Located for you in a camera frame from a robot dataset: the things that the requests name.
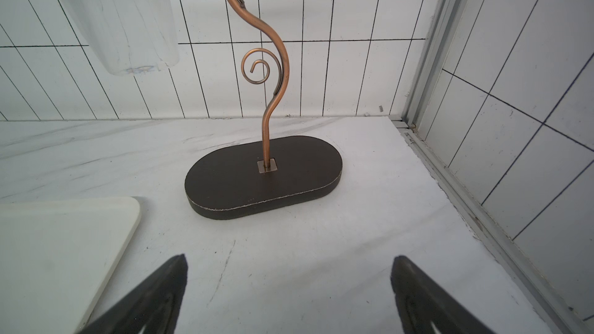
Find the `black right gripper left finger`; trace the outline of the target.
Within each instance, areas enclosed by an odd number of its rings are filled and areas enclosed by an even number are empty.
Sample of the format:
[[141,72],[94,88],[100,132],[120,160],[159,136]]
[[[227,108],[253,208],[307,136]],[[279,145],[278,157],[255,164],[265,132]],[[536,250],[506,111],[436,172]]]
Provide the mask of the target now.
[[82,333],[173,333],[187,287],[188,264],[176,255]]

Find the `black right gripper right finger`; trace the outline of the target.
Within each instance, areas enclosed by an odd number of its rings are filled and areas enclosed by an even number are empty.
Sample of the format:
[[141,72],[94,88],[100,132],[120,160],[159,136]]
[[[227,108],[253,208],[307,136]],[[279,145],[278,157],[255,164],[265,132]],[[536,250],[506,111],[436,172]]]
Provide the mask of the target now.
[[492,333],[404,255],[394,259],[391,287],[405,333]]

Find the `white cutting board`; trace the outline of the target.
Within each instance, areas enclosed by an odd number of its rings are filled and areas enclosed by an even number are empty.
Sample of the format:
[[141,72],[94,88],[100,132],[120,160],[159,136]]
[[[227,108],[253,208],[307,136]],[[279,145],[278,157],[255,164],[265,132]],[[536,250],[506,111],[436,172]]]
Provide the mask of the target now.
[[132,197],[1,206],[1,331],[83,329],[141,220]]

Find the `copper glass rack dark base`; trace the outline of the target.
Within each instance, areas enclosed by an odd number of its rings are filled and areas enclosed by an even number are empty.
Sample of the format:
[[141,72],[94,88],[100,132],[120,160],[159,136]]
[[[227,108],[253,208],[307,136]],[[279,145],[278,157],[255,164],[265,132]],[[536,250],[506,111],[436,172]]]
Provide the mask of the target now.
[[247,24],[263,32],[276,51],[263,49],[278,68],[278,81],[261,121],[261,141],[213,151],[188,171],[184,190],[196,213],[232,220],[319,199],[339,184],[343,159],[322,139],[297,135],[270,137],[270,120],[290,76],[289,54],[281,37],[250,13],[244,0],[227,0]]

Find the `clear hanging wine glass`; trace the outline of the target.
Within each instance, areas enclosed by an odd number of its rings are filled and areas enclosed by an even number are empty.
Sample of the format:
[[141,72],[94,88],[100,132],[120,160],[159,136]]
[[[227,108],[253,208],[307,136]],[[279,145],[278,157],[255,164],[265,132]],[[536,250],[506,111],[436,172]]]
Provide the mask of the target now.
[[60,0],[104,68],[126,76],[179,63],[170,0]]

